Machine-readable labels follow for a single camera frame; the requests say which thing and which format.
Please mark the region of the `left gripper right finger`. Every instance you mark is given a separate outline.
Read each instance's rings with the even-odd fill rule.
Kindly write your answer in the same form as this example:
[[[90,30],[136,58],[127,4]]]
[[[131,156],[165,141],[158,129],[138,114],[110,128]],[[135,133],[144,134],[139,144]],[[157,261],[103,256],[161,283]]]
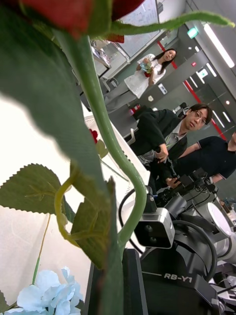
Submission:
[[[144,281],[139,254],[135,249],[123,253],[124,314],[148,315]]]

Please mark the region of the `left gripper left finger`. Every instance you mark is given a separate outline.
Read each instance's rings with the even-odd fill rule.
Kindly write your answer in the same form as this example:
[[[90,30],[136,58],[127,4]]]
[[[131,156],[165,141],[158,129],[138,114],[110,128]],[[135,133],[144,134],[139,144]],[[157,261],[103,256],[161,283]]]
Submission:
[[[103,285],[103,270],[99,270],[93,263],[90,265],[88,285],[85,296],[84,315],[98,315],[100,307],[101,289]]]

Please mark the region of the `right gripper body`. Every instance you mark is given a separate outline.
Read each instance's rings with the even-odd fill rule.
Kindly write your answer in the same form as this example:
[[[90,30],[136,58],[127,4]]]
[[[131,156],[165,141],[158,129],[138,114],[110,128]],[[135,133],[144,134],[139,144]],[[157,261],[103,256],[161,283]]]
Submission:
[[[210,263],[198,251],[176,243],[170,249],[147,247],[141,256],[147,310],[150,315],[218,315],[216,290],[209,284],[217,266],[214,245]]]

